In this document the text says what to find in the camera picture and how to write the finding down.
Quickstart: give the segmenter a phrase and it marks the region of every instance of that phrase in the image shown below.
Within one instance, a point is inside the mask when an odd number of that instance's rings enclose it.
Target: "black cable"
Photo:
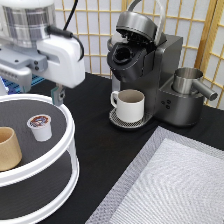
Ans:
[[[83,59],[83,57],[84,57],[84,47],[83,47],[83,44],[76,36],[73,35],[72,32],[69,32],[67,30],[61,30],[61,29],[59,29],[59,28],[57,28],[55,26],[48,26],[47,27],[47,32],[48,32],[48,34],[54,34],[54,35],[63,36],[63,37],[66,37],[66,38],[74,38],[74,39],[76,39],[76,41],[79,43],[80,48],[81,48],[81,55],[80,55],[79,61]]]
[[[73,5],[73,7],[72,7],[72,11],[71,11],[71,13],[70,13],[70,15],[69,15],[69,17],[68,17],[68,20],[67,20],[67,22],[66,22],[65,27],[64,27],[63,30],[67,30],[68,25],[69,25],[69,23],[70,23],[70,21],[71,21],[71,19],[72,19],[72,16],[73,16],[73,14],[74,14],[74,12],[75,12],[75,9],[76,9],[77,4],[78,4],[78,0],[75,1],[74,5]]]
[[[79,43],[79,45],[80,45],[80,48],[81,48],[81,55],[80,55],[80,58],[79,58],[79,61],[80,60],[82,60],[83,59],[83,57],[84,57],[84,47],[83,47],[83,44],[82,44],[82,42],[79,40],[79,38],[77,38],[75,35],[72,35],[72,37],[74,38],[74,39],[76,39],[77,41],[78,41],[78,43]]]

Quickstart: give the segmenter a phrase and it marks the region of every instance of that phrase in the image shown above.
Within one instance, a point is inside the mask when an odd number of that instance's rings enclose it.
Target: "drip tray grate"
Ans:
[[[114,108],[112,111],[110,111],[110,114],[109,114],[109,119],[110,119],[112,124],[114,124],[118,128],[122,128],[122,129],[125,129],[125,130],[130,130],[130,131],[143,127],[144,125],[146,125],[149,122],[149,120],[151,118],[152,118],[151,114],[145,113],[144,117],[140,121],[137,121],[137,122],[134,122],[134,123],[127,123],[127,122],[124,122],[124,121],[120,120],[117,117],[116,108]]]

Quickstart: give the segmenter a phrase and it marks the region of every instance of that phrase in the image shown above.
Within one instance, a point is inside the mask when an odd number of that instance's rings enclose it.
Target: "coffee maker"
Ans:
[[[192,126],[200,120],[205,97],[214,100],[217,93],[201,82],[198,88],[190,86],[187,94],[181,91],[186,88],[184,81],[188,84],[200,81],[201,76],[198,78],[197,71],[189,68],[182,75],[182,82],[174,79],[183,38],[162,32],[165,12],[159,0],[158,27],[147,16],[133,12],[140,1],[133,1],[128,10],[120,14],[116,26],[119,34],[108,41],[107,63],[113,73],[113,90],[134,89],[145,95],[145,116],[137,124],[125,124],[116,118],[114,109],[110,112],[110,120],[127,130],[142,127],[152,117],[174,126]]]

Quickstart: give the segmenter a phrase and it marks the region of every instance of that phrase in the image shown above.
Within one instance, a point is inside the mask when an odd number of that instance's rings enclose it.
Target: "beige cup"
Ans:
[[[14,168],[21,159],[22,153],[15,131],[0,127],[0,171]]]

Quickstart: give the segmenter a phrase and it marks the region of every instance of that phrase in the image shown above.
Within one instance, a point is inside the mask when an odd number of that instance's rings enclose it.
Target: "coffee cup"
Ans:
[[[0,172],[14,168],[21,159],[22,152],[15,131],[0,127]]]
[[[121,121],[134,123],[140,121],[144,116],[145,96],[137,90],[112,92],[111,104],[116,108],[116,115]]]

